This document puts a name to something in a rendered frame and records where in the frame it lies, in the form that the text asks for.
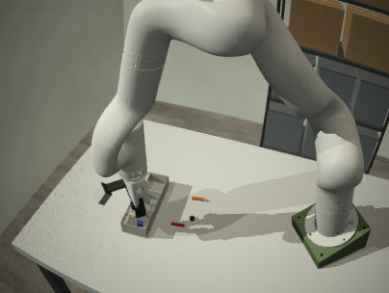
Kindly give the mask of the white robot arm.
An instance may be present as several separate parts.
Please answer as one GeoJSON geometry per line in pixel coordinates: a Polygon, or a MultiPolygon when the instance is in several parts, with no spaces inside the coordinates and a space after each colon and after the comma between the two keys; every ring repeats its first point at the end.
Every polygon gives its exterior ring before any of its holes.
{"type": "Polygon", "coordinates": [[[305,57],[270,0],[142,0],[129,19],[117,94],[92,134],[95,171],[103,177],[118,172],[124,179],[145,175],[143,118],[155,102],[171,40],[221,57],[251,54],[282,101],[298,116],[311,117],[316,182],[318,178],[322,188],[316,184],[316,204],[305,218],[305,233],[322,248],[347,243],[358,225],[353,187],[364,174],[355,120],[305,57]]]}

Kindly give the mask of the grey open-top bin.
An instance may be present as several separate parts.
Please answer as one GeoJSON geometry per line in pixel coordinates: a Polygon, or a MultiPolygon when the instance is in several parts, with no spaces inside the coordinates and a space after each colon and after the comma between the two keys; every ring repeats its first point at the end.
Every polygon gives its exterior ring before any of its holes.
{"type": "Polygon", "coordinates": [[[165,194],[168,190],[169,177],[167,175],[150,172],[146,172],[144,177],[148,188],[148,194],[150,196],[150,204],[147,205],[146,203],[144,203],[145,209],[147,210],[147,214],[138,219],[133,218],[130,214],[130,211],[132,210],[131,204],[129,204],[120,224],[123,232],[147,238],[149,231],[151,230],[154,220],[157,216],[157,213],[160,209],[160,206],[163,202],[165,194]],[[143,221],[143,228],[141,228],[141,226],[138,226],[138,220],[143,221]]]}

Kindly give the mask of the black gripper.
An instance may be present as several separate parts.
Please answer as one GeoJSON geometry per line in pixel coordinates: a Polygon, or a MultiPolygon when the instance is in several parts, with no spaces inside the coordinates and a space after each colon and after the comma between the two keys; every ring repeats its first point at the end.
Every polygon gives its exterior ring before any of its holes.
{"type": "Polygon", "coordinates": [[[132,210],[135,209],[136,218],[145,216],[146,209],[144,203],[150,204],[150,198],[144,175],[142,177],[136,177],[132,179],[123,178],[123,180],[126,185],[125,189],[127,189],[126,191],[131,200],[131,208],[132,210]]]}

